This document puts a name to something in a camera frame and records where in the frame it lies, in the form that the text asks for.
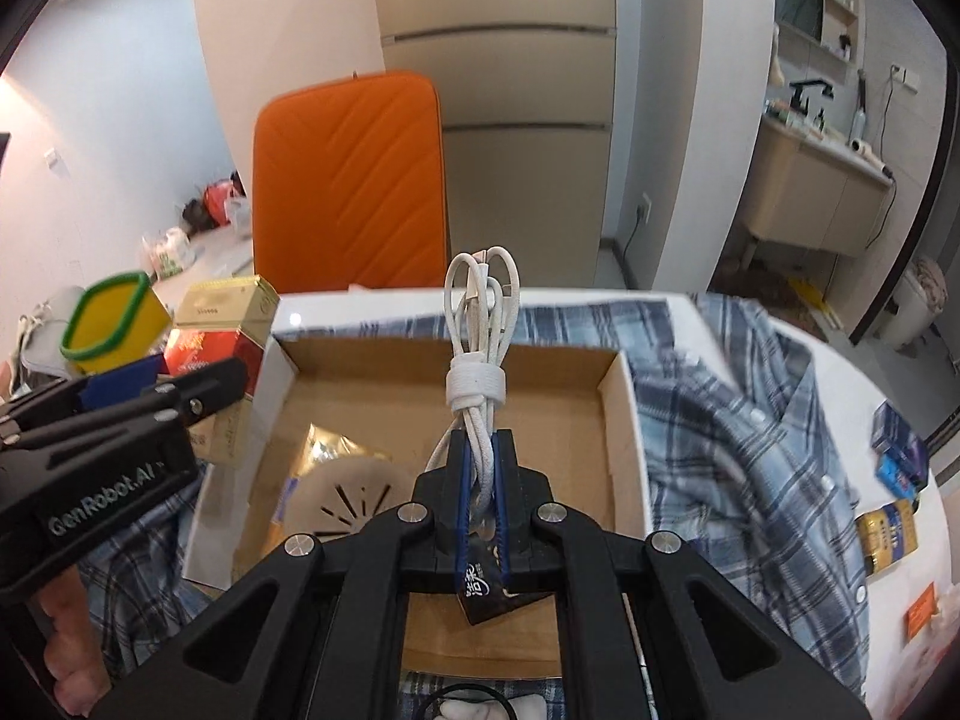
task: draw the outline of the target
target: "bottle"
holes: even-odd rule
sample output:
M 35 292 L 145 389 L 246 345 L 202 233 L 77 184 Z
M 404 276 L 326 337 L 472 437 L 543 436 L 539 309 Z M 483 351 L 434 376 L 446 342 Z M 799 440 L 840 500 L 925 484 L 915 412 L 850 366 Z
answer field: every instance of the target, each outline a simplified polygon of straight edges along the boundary
M 853 126 L 850 130 L 850 142 L 863 140 L 863 131 L 867 128 L 867 112 L 863 108 L 857 108 L 856 114 L 853 114 Z

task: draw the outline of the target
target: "cardboard box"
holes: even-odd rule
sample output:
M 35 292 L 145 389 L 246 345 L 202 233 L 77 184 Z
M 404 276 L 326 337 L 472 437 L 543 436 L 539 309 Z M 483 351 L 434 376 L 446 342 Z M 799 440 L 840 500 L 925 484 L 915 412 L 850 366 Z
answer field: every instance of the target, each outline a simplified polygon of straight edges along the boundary
M 194 452 L 202 460 L 231 466 L 240 461 L 263 346 L 278 303 L 280 297 L 262 276 L 245 276 L 194 284 L 176 309 L 175 328 L 164 353 L 171 375 L 229 356 L 247 364 L 244 400 L 190 429 Z
M 226 589 L 270 552 L 269 523 L 304 432 L 315 423 L 424 469 L 450 422 L 448 341 L 301 338 L 268 342 L 242 463 L 205 478 L 184 576 Z M 522 466 L 601 526 L 650 532 L 646 469 L 626 358 L 611 351 L 512 346 L 498 428 L 514 431 Z M 560 675 L 552 599 L 472 627 L 455 596 L 411 597 L 403 665 L 473 678 Z
M 176 327 L 241 330 L 264 346 L 280 297 L 262 276 L 202 281 L 187 290 L 176 309 Z
M 176 327 L 170 332 L 163 356 L 171 376 L 184 375 L 227 357 L 239 357 L 246 364 L 243 400 L 190 428 L 190 445 L 198 458 L 210 463 L 237 464 L 246 440 L 263 349 L 239 330 Z

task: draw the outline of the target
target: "white cable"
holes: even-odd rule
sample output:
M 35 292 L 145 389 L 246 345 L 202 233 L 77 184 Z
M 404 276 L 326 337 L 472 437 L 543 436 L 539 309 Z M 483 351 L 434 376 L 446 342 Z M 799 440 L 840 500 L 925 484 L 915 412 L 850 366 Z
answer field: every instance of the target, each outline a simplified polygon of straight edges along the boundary
M 510 275 L 510 293 L 488 274 L 493 258 L 499 257 Z M 467 290 L 456 311 L 453 310 L 453 279 L 461 265 L 467 266 Z M 493 304 L 488 300 L 493 293 Z M 472 520 L 490 507 L 493 499 L 493 414 L 507 397 L 507 382 L 500 367 L 510 348 L 517 327 L 520 309 L 520 274 L 510 252 L 493 247 L 476 255 L 458 254 L 446 272 L 443 284 L 443 313 L 453 343 L 453 359 L 446 375 L 446 402 L 454 419 L 426 469 L 443 465 L 450 444 L 450 431 L 464 428 L 473 454 L 473 475 L 477 492 L 472 498 Z M 464 349 L 461 337 L 464 317 L 467 319 L 469 348 Z

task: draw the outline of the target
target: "black clamp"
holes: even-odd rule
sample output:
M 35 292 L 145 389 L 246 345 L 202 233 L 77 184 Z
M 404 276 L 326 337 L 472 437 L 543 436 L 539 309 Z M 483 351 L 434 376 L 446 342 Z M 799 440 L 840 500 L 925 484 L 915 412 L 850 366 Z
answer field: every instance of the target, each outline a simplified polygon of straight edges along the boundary
M 603 531 L 498 431 L 511 592 L 556 600 L 571 720 L 868 720 L 866 707 L 675 533 Z M 411 592 L 453 593 L 464 435 L 354 536 L 290 536 L 94 709 L 98 720 L 388 720 Z
M 186 427 L 243 397 L 229 358 L 99 410 L 88 380 L 0 410 L 0 605 L 22 603 L 93 547 L 197 478 Z

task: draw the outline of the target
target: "yellow container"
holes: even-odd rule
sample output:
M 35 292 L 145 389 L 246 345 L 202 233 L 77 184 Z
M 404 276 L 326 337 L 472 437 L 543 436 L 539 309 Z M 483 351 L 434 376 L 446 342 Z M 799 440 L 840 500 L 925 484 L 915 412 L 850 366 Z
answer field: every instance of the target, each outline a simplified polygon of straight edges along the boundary
M 83 293 L 61 354 L 85 373 L 113 370 L 143 357 L 169 324 L 147 274 L 118 274 Z

